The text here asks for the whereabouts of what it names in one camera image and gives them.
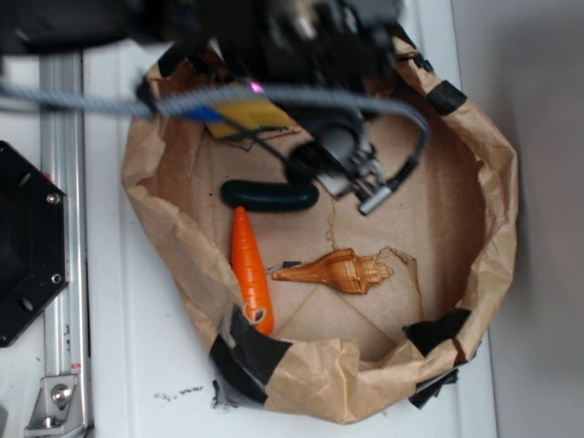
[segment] blue tape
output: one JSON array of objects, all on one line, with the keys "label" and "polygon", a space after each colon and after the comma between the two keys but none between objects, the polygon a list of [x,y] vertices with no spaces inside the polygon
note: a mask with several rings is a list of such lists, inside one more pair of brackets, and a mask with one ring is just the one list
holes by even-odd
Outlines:
[{"label": "blue tape", "polygon": [[184,117],[187,119],[208,122],[220,122],[224,120],[223,115],[219,111],[209,107],[197,107],[190,109],[184,113]]}]

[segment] brown cardboard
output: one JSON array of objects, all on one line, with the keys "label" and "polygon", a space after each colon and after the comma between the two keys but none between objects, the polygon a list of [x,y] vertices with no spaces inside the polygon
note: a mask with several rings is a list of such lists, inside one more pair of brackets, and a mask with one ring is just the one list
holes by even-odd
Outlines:
[{"label": "brown cardboard", "polygon": [[[439,117],[425,95],[441,82],[408,59],[399,41],[400,78],[371,82],[380,96],[411,103],[433,130],[422,163],[403,187],[368,217],[357,199],[331,199],[321,188],[312,209],[249,214],[266,267],[303,263],[339,248],[360,256],[388,247],[395,271],[366,296],[341,295],[323,285],[268,278],[275,339],[293,343],[266,386],[265,409],[355,422],[412,395],[416,384],[470,360],[513,276],[516,250],[516,154],[470,101]],[[152,68],[160,94],[208,82],[182,64],[171,78]],[[387,175],[412,151],[416,129],[395,117],[370,123]],[[295,127],[270,144],[289,151],[308,135]],[[233,211],[220,199],[229,179],[284,181],[282,166],[258,147],[250,151],[213,139],[186,120],[135,120],[123,181],[148,237],[171,269],[182,299],[209,350],[241,305],[228,263]],[[459,336],[424,357],[404,326],[438,319],[453,308],[471,310]]]}]

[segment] orange seashell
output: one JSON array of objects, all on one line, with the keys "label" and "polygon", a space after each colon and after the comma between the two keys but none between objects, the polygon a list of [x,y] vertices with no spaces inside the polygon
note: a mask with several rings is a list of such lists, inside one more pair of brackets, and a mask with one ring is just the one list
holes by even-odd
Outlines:
[{"label": "orange seashell", "polygon": [[393,270],[375,261],[374,255],[359,257],[352,249],[340,249],[303,266],[278,269],[275,280],[322,283],[346,294],[366,294],[393,275]]}]

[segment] black plate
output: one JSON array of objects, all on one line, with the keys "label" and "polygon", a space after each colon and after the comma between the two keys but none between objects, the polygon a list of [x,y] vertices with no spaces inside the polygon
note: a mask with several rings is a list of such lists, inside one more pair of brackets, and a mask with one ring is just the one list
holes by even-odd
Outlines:
[{"label": "black plate", "polygon": [[67,284],[66,201],[0,141],[0,348],[10,346]]}]

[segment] pink light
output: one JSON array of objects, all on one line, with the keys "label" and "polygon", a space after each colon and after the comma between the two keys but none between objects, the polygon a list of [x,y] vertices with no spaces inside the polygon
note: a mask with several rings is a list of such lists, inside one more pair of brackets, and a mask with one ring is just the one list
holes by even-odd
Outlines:
[{"label": "pink light", "polygon": [[251,86],[251,88],[254,91],[254,93],[264,94],[264,88],[261,85],[259,85],[259,83],[257,83],[257,82],[250,82],[249,85]]}]

